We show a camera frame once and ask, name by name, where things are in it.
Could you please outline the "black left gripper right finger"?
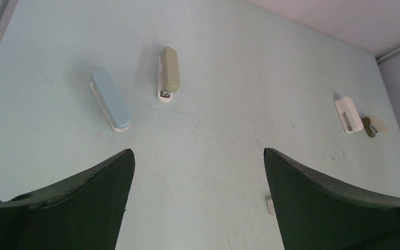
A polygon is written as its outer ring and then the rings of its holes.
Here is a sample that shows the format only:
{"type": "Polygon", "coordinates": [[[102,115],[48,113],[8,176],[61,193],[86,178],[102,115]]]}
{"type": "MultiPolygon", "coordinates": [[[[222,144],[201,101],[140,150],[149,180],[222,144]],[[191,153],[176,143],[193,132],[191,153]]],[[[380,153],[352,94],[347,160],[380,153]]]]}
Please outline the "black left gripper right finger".
{"type": "Polygon", "coordinates": [[[285,249],[400,249],[400,197],[348,184],[273,148],[264,166],[285,249]]]}

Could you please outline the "light blue white stapler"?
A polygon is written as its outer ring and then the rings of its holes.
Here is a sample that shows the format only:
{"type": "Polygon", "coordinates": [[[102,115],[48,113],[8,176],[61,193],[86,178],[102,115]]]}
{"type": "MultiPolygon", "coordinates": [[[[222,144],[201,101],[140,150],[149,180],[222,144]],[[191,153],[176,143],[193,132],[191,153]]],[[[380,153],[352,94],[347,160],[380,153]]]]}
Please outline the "light blue white stapler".
{"type": "Polygon", "coordinates": [[[90,88],[113,130],[128,130],[131,119],[107,69],[96,68],[91,72],[90,88]]]}

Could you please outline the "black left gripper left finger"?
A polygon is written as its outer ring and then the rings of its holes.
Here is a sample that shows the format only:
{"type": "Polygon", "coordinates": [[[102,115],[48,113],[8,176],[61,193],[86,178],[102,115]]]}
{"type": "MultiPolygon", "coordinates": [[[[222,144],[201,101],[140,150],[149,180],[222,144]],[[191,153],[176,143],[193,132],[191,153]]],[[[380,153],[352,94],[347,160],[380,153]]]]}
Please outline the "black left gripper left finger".
{"type": "Polygon", "coordinates": [[[0,201],[0,249],[115,249],[135,170],[125,149],[83,172],[0,201]]]}

